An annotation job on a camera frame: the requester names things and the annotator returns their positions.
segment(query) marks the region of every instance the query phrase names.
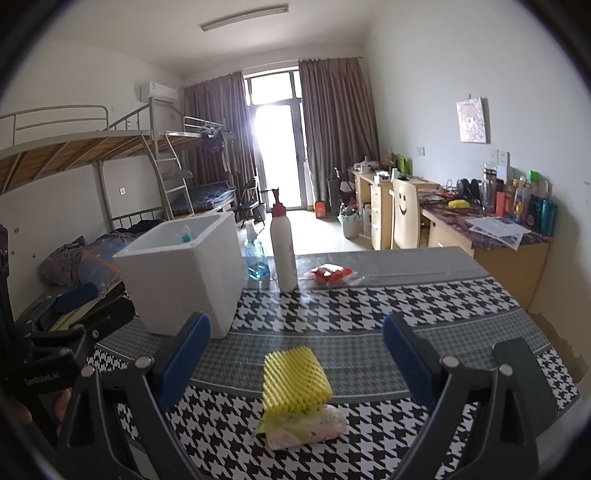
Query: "desk drawer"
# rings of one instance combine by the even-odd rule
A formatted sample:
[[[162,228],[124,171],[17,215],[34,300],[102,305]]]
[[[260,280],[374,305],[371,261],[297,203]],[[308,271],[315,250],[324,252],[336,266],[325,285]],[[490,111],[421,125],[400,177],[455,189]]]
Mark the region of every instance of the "desk drawer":
[[[379,225],[371,226],[371,245],[374,250],[381,250],[382,249],[382,231]]]
[[[371,207],[371,224],[377,227],[382,226],[382,209],[376,208],[373,205]]]
[[[442,221],[431,221],[428,245],[429,247],[460,247],[471,257],[474,256],[472,243]]]
[[[382,189],[376,185],[371,186],[371,206],[372,208],[381,208]]]

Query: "yellow sponge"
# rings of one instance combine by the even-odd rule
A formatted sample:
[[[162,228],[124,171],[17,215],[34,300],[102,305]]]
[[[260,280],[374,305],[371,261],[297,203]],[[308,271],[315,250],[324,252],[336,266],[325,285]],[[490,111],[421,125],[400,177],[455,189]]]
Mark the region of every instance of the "yellow sponge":
[[[306,346],[265,355],[263,379],[265,413],[304,411],[333,395],[320,362]]]

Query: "bunk bed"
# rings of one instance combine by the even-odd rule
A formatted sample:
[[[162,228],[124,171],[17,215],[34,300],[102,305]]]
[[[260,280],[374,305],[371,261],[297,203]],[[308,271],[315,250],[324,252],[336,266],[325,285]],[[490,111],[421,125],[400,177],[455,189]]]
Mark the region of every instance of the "bunk bed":
[[[155,127],[155,105],[161,103],[175,110],[183,119],[182,131],[160,132]],[[98,116],[78,116],[28,124],[19,120],[29,113],[55,112],[62,110],[80,112],[100,111]],[[141,129],[141,117],[149,114],[149,128]],[[235,189],[230,171],[230,183],[223,192],[223,199],[217,197],[210,203],[212,208],[201,208],[197,213],[193,208],[194,200],[199,200],[203,189],[189,190],[186,178],[189,171],[183,170],[177,152],[194,147],[204,138],[208,140],[221,135],[223,137],[222,155],[227,155],[229,132],[219,123],[184,116],[173,105],[151,98],[150,101],[123,116],[114,123],[109,123],[109,111],[104,105],[58,105],[33,108],[0,115],[0,121],[12,118],[12,145],[0,150],[0,195],[15,190],[35,180],[55,175],[86,165],[96,166],[99,173],[100,198],[108,217],[110,230],[117,227],[131,226],[135,221],[146,218],[171,220],[181,216],[206,215],[212,211],[225,210],[236,202]],[[105,128],[56,135],[38,140],[17,142],[17,132],[25,129],[69,122],[104,122]],[[129,212],[122,216],[113,216],[106,192],[103,164],[119,158],[147,155],[156,176],[161,206],[138,212]],[[172,204],[176,206],[174,214]]]

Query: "white bottle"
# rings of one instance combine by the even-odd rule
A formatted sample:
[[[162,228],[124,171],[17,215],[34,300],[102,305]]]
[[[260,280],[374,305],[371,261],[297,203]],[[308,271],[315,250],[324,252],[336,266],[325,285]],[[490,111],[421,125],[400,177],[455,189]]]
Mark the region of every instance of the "white bottle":
[[[275,259],[275,271],[279,290],[290,292],[297,287],[296,256],[291,237],[291,223],[285,214],[285,206],[279,202],[279,189],[272,190],[275,205],[272,209],[271,244]]]

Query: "thermos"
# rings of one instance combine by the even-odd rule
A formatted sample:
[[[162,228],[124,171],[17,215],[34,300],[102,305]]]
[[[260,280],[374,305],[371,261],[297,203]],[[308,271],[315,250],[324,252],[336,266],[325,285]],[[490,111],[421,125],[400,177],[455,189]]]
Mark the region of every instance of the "thermos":
[[[542,200],[540,207],[540,233],[544,236],[554,236],[556,227],[556,214],[558,206],[548,199]]]
[[[482,182],[482,208],[486,213],[495,213],[496,204],[496,170],[484,169]]]

